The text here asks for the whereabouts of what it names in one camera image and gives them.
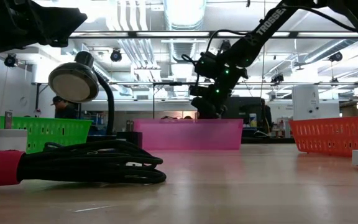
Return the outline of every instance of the orange basket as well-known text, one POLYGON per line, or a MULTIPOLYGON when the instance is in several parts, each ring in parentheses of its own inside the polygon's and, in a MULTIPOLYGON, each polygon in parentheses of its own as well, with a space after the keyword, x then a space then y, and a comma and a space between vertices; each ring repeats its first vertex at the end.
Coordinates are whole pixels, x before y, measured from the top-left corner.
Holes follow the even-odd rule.
POLYGON ((352 156, 358 149, 358 117, 290 121, 301 152, 352 156))

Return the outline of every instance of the table surface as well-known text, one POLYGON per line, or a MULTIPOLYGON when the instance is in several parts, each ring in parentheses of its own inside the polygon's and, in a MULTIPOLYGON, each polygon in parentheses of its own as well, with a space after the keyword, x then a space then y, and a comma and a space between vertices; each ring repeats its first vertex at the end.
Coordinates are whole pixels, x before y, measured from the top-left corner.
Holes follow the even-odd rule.
POLYGON ((358 223, 358 167, 294 144, 159 151, 164 184, 23 181, 0 187, 0 223, 358 223))

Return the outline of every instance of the red velcro strap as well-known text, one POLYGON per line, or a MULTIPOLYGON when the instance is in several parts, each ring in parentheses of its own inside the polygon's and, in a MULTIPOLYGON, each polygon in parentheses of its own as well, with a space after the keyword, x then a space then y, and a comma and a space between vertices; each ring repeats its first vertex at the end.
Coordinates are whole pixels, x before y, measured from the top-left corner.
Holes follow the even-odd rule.
POLYGON ((19 184, 17 167, 25 152, 16 150, 0 151, 0 186, 19 184))

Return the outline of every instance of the green basket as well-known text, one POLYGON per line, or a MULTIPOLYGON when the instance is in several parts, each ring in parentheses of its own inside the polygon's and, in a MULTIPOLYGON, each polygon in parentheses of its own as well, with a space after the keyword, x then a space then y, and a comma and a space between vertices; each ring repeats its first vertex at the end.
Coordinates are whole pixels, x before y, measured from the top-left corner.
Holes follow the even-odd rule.
MULTIPOLYGON (((42 152, 46 142, 64 146, 86 142, 92 121, 53 118, 13 117, 12 129, 27 130, 26 153, 42 152)), ((0 127, 4 127, 4 116, 0 117, 0 127)))

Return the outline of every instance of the person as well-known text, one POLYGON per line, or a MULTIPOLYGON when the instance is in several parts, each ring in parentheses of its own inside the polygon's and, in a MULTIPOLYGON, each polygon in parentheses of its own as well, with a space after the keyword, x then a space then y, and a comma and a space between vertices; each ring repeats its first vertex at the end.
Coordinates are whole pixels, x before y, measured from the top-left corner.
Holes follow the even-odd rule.
POLYGON ((273 124, 272 124, 272 112, 269 106, 265 104, 265 99, 261 99, 262 106, 262 123, 266 133, 269 133, 273 124))
POLYGON ((63 119, 76 119, 76 111, 74 106, 64 100, 60 96, 53 97, 53 103, 55 105, 55 118, 63 118, 63 119))

